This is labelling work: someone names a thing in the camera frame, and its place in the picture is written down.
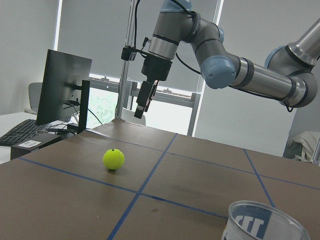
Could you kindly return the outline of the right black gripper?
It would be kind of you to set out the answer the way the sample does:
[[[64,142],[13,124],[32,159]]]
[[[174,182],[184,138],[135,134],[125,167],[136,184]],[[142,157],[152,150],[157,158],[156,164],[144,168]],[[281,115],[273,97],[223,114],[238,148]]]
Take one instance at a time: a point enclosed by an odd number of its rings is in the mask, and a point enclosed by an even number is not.
[[[141,73],[146,76],[147,81],[143,81],[136,100],[137,107],[134,117],[142,118],[147,112],[153,100],[158,81],[166,81],[172,66],[172,61],[148,54],[143,62]]]

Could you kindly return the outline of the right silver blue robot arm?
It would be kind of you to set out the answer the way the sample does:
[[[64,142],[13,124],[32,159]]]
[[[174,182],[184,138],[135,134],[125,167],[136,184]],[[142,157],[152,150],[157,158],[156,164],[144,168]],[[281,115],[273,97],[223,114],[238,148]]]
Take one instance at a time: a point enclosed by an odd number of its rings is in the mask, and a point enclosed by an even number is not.
[[[297,41],[269,54],[264,66],[226,51],[223,30],[191,10],[189,0],[166,0],[160,9],[144,57],[135,117],[148,110],[157,85],[168,77],[181,42],[190,44],[200,75],[212,89],[233,89],[272,99],[287,109],[310,104],[318,92],[313,67],[320,57],[320,24],[315,22]]]

